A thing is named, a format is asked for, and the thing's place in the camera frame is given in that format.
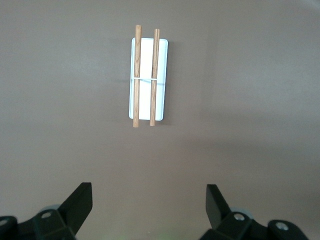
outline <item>metal bolt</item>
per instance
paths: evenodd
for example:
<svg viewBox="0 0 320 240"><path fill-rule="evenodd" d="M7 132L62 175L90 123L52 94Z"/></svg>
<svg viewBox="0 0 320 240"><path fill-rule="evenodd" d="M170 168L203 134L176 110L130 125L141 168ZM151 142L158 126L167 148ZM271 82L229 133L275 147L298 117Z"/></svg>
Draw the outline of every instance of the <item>metal bolt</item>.
<svg viewBox="0 0 320 240"><path fill-rule="evenodd" d="M238 221L244 221L245 220L245 217L242 215L242 214L240 214L240 213L236 213L235 215L233 215L234 216L234 218L236 219L236 220L238 220Z"/></svg>
<svg viewBox="0 0 320 240"><path fill-rule="evenodd" d="M6 225L8 222L8 219L3 219L0 221L0 227Z"/></svg>
<svg viewBox="0 0 320 240"><path fill-rule="evenodd" d="M289 230L289 227L288 227L285 223L280 222L280 221L278 221L278 222L275 224L275 226L276 226L278 229L280 229L280 230L284 230L284 231L288 231L288 230Z"/></svg>
<svg viewBox="0 0 320 240"><path fill-rule="evenodd" d="M41 218L46 219L46 218L49 218L50 216L51 216L51 212L48 211L48 212L42 214Z"/></svg>

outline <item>wooden dowel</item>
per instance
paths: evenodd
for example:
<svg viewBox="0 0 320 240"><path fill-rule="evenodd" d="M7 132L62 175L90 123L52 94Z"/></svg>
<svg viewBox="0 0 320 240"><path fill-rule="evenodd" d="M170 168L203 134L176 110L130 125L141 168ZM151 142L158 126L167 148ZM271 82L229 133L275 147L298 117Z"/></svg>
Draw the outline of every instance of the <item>wooden dowel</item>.
<svg viewBox="0 0 320 240"><path fill-rule="evenodd" d="M152 55L152 79L158 78L158 59L159 59L160 30L154 30L153 55ZM151 80L151 103L150 103L150 126L156 125L156 100L157 100L157 81Z"/></svg>
<svg viewBox="0 0 320 240"><path fill-rule="evenodd" d="M135 26L135 45L134 45L134 77L140 78L140 58L141 58L141 25ZM134 93L133 93L133 127L139 127L139 91L140 79L134 80Z"/></svg>

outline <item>gray surface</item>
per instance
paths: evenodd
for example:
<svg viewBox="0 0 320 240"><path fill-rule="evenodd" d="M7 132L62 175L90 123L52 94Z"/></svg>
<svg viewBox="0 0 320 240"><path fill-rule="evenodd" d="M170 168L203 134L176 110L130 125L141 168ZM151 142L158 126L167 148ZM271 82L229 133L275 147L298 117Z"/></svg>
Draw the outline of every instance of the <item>gray surface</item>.
<svg viewBox="0 0 320 240"><path fill-rule="evenodd" d="M196 240L206 184L320 236L318 0L0 1L0 216L81 182L79 240ZM128 117L131 39L168 39L164 120Z"/></svg>

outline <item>chopstick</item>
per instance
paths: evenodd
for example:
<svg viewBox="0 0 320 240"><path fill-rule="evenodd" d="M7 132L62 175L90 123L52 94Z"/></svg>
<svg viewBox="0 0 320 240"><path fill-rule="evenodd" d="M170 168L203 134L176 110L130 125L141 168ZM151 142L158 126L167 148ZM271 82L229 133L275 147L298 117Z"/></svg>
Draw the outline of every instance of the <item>chopstick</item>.
<svg viewBox="0 0 320 240"><path fill-rule="evenodd" d="M141 25L135 26L135 47L134 47L134 77L140 78L140 58L141 58ZM139 127L139 90L140 79L134 79L133 93L133 127Z"/></svg>
<svg viewBox="0 0 320 240"><path fill-rule="evenodd" d="M159 59L160 30L154 30L152 54L152 79L157 79ZM151 80L150 126L156 125L157 80Z"/></svg>

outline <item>white tray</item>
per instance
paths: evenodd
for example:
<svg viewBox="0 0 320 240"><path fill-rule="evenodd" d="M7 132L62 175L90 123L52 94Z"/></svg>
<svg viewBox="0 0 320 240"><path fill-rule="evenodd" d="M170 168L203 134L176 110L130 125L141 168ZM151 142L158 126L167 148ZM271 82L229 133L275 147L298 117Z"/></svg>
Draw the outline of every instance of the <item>white tray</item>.
<svg viewBox="0 0 320 240"><path fill-rule="evenodd" d="M153 57L153 38L141 39L141 64L140 64L140 93L139 93L139 119L150 120L150 98L151 98L151 73ZM166 72L167 72L168 41L160 39L157 84L156 84L156 104L155 120L161 121L164 118ZM129 117L134 117L134 70L135 68L135 38L131 43L131 79L129 97Z"/></svg>

